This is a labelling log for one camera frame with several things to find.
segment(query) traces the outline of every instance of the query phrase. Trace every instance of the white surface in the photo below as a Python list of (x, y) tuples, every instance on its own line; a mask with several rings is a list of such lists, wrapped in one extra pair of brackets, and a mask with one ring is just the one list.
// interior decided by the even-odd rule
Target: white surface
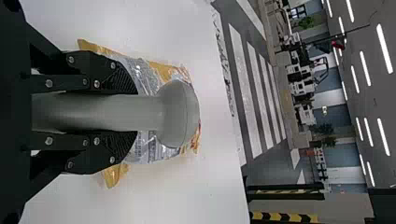
[(21, 223), (248, 223), (208, 8), (181, 0), (21, 3), (27, 20), (61, 49), (78, 49), (77, 38), (85, 38), (126, 55), (183, 63), (203, 129), (199, 155), (135, 165), (114, 189), (100, 187), (94, 176), (59, 177), (26, 205)]
[(283, 123), (283, 116), (282, 116), (282, 111), (280, 109), (280, 102), (279, 102), (279, 95), (277, 91), (277, 85), (274, 77), (274, 70), (271, 64), (267, 63), (268, 65), (268, 70), (270, 70), (270, 78), (271, 78), (271, 83), (274, 91), (274, 98), (275, 98), (275, 105), (276, 105), (276, 111), (277, 111), (277, 117), (280, 120), (280, 131), (282, 132), (282, 139), (286, 139), (286, 132), (285, 132), (285, 124)]
[(210, 6), (210, 8), (212, 11), (213, 24), (216, 29), (216, 34), (219, 35), (218, 45), (219, 48), (223, 50), (222, 60), (221, 60), (221, 63), (223, 65), (222, 66), (223, 75), (227, 80), (230, 81), (230, 91), (228, 93), (229, 94), (228, 97), (230, 103), (230, 110), (233, 111), (233, 131), (235, 133), (236, 145), (238, 146), (237, 151), (239, 156), (239, 163), (241, 166), (243, 166), (247, 163), (247, 156), (245, 155), (245, 147), (242, 139), (241, 125), (239, 123), (238, 110), (236, 109), (236, 101), (233, 91), (233, 80), (231, 79), (230, 65), (228, 61), (227, 49), (225, 47), (221, 16), (212, 6)]
[(299, 185), (305, 184), (305, 177), (304, 177), (304, 171), (303, 170), (301, 170), (301, 172), (300, 172), (300, 175), (299, 175), (298, 180), (297, 180), (297, 184), (299, 184)]
[(314, 109), (320, 109), (323, 106), (329, 107), (333, 105), (344, 105), (346, 103), (347, 101), (344, 95), (344, 90), (335, 89), (315, 94), (312, 106)]
[(253, 97), (251, 96), (250, 85), (248, 82), (248, 70), (245, 61), (244, 49), (242, 47), (242, 38), (231, 24), (230, 33), (231, 40), (233, 41), (233, 53), (247, 118), (247, 129), (250, 138), (251, 151), (254, 159), (262, 154), (262, 146), (260, 142), (259, 128), (257, 126), (256, 113), (254, 112)]
[(264, 25), (262, 25), (262, 21), (260, 18), (257, 16), (256, 12), (254, 11), (253, 7), (251, 7), (250, 3), (248, 0), (236, 0), (238, 2), (239, 6), (244, 9), (245, 13), (247, 14), (248, 18), (251, 20), (251, 22), (254, 24), (256, 29), (260, 32), (262, 35), (262, 38), (264, 40), (267, 39), (265, 36), (265, 31), (264, 31)]
[(271, 120), (273, 122), (274, 133), (275, 133), (275, 140), (276, 140), (276, 143), (278, 144), (278, 143), (280, 143), (280, 133), (279, 133), (279, 126), (277, 124), (277, 119), (276, 119), (274, 98), (272, 96), (270, 80), (269, 80), (268, 72), (267, 72), (267, 62), (261, 55), (260, 55), (260, 62), (262, 63), (262, 75), (264, 76), (265, 90), (267, 92), (268, 106), (270, 107)]
[(298, 148), (293, 149), (290, 152), (290, 155), (291, 155), (291, 162), (293, 163), (293, 169), (295, 170), (298, 165), (298, 162), (300, 161), (299, 149)]
[(264, 93), (262, 92), (262, 79), (259, 72), (259, 65), (257, 63), (256, 50), (247, 43), (248, 53), (251, 61), (251, 68), (253, 71), (254, 83), (256, 85), (257, 97), (259, 98), (260, 112), (262, 113), (262, 127), (264, 128), (265, 142), (267, 149), (274, 146), (274, 141), (271, 134), (270, 123), (268, 121), (267, 106), (265, 105)]

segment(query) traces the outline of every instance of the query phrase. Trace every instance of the window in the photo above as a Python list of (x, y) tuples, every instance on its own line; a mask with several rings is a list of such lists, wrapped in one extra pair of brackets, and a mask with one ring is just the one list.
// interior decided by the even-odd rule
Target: window
[(297, 20), (306, 17), (305, 5), (294, 7), (289, 11), (289, 19)]

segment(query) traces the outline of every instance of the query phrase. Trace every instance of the wall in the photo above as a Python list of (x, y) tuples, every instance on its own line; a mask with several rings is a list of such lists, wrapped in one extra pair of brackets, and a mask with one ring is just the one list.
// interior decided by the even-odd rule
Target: wall
[(325, 201), (253, 201), (250, 211), (317, 214), (321, 223), (363, 224), (373, 217), (368, 194), (325, 194)]

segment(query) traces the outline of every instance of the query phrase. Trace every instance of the machine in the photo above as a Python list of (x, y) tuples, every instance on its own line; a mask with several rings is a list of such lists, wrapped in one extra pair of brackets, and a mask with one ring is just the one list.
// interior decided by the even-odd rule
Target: machine
[(24, 205), (59, 175), (122, 162), (137, 131), (156, 131), (167, 147), (195, 134), (199, 104), (190, 85), (172, 81), (157, 96), (137, 95), (122, 63), (60, 51), (25, 20), (19, 1), (1, 1), (0, 18), (0, 223), (18, 223)]

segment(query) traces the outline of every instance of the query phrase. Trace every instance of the white floor stripe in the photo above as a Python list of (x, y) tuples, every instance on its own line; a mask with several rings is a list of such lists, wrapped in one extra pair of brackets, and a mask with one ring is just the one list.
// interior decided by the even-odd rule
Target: white floor stripe
[(300, 172), (300, 176), (298, 177), (297, 184), (305, 184), (305, 177), (303, 170), (301, 170)]
[(260, 18), (257, 16), (256, 12), (254, 11), (253, 7), (251, 7), (248, 0), (236, 0), (236, 1), (238, 2), (239, 6), (242, 9), (244, 9), (248, 18), (251, 20), (251, 22), (253, 22), (256, 29), (262, 35), (262, 38), (264, 38), (264, 40), (267, 40), (267, 37), (265, 36), (264, 26), (262, 25), (262, 20), (260, 20)]
[(268, 105), (270, 106), (271, 120), (272, 120), (273, 126), (274, 126), (275, 140), (276, 140), (276, 143), (278, 144), (278, 143), (280, 143), (279, 125), (277, 124), (276, 112), (275, 112), (275, 106), (274, 106), (274, 98), (272, 96), (270, 80), (268, 78), (267, 63), (261, 55), (260, 55), (260, 61), (262, 63), (262, 74), (264, 76), (264, 84), (265, 84), (265, 90), (267, 92)]
[(275, 77), (274, 77), (274, 70), (273, 70), (273, 67), (271, 66), (271, 64), (269, 64), (269, 63), (268, 63), (268, 68), (270, 70), (271, 83), (272, 83), (273, 91), (274, 91), (277, 117), (280, 120), (280, 131), (282, 132), (283, 139), (286, 139), (285, 124), (283, 123), (282, 110), (280, 108), (279, 95), (277, 92), (277, 85), (276, 85), (276, 81), (275, 81)]
[(253, 72), (254, 83), (256, 85), (257, 98), (259, 100), (260, 112), (262, 115), (262, 127), (264, 129), (264, 137), (267, 149), (274, 146), (274, 141), (271, 135), (271, 128), (268, 122), (267, 107), (265, 105), (264, 93), (262, 92), (262, 79), (259, 72), (259, 65), (257, 64), (256, 50), (247, 43), (248, 54), (251, 61), (251, 70)]
[(257, 127), (256, 115), (254, 112), (250, 86), (248, 82), (248, 71), (242, 47), (241, 35), (230, 24), (231, 39), (233, 41), (233, 52), (236, 69), (238, 71), (239, 84), (241, 86), (242, 98), (244, 101), (245, 114), (247, 118), (248, 135), (250, 137), (251, 151), (253, 158), (262, 154), (262, 146)]
[(241, 166), (245, 165), (247, 163), (247, 157), (245, 154), (245, 148), (244, 148), (244, 143), (242, 139), (242, 133), (241, 133), (241, 126), (239, 124), (239, 117), (238, 117), (238, 111), (236, 109), (236, 102), (235, 102), (235, 97), (234, 97), (234, 91), (233, 91), (233, 81), (231, 79), (231, 72), (230, 72), (230, 66), (229, 66), (229, 61), (228, 61), (228, 54), (227, 54), (227, 49), (225, 47), (225, 40), (224, 40), (224, 33), (221, 25), (221, 16), (220, 14), (212, 7), (212, 16), (213, 16), (213, 21), (214, 25), (216, 28), (216, 34), (218, 35), (218, 44), (219, 44), (219, 49), (222, 50), (221, 54), (221, 64), (223, 65), (223, 75), (224, 77), (230, 81), (230, 89), (227, 92), (229, 94), (229, 101), (230, 101), (230, 110), (232, 110), (233, 114), (233, 132), (235, 134), (236, 138), (236, 146), (237, 146), (237, 152), (239, 156), (239, 163)]
[(290, 155), (291, 155), (291, 161), (293, 162), (293, 169), (295, 170), (298, 165), (298, 162), (300, 161), (299, 149), (298, 148), (293, 149), (290, 152)]

